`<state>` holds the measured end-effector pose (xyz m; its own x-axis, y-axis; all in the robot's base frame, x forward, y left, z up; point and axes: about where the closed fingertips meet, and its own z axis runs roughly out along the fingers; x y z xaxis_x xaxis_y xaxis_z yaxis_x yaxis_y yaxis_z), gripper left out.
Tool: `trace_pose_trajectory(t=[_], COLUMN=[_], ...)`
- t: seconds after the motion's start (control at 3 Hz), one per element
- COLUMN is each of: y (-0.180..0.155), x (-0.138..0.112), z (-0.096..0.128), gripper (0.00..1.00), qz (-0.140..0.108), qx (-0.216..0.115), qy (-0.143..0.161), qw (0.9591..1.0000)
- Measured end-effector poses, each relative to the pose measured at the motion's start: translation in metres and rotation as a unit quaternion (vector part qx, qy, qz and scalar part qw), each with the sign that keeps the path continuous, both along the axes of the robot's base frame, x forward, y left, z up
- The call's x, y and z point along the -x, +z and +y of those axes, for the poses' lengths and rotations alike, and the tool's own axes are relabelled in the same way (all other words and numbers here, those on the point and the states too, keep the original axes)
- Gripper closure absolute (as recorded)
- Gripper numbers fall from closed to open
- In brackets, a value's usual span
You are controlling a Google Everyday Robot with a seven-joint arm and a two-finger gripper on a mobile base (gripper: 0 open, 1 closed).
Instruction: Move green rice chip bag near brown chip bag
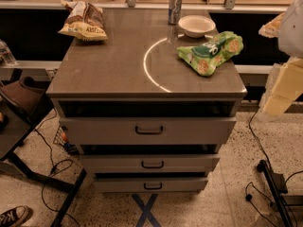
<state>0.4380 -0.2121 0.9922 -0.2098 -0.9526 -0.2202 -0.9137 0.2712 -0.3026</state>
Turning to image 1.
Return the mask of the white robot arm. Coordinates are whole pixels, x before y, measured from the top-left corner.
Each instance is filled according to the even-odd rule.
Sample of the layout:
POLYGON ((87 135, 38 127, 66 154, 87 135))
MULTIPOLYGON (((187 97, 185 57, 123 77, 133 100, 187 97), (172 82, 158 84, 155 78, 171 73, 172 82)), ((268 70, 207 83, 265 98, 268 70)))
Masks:
POLYGON ((294 0, 287 10, 263 25, 259 35, 278 38, 278 48, 290 58, 279 73, 262 111, 276 116, 284 114, 303 94, 303 0, 294 0))

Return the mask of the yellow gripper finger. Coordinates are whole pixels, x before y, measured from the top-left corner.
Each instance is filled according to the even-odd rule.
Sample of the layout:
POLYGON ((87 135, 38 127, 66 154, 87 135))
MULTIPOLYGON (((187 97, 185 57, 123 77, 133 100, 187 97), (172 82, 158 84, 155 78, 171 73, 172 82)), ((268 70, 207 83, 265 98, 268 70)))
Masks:
POLYGON ((303 59, 290 57, 279 69, 263 111, 269 115, 284 114, 302 94, 303 59))
POLYGON ((272 21, 263 25, 259 29, 258 34, 266 38, 277 38, 279 35, 280 26, 283 17, 284 17, 284 12, 280 13, 272 21))

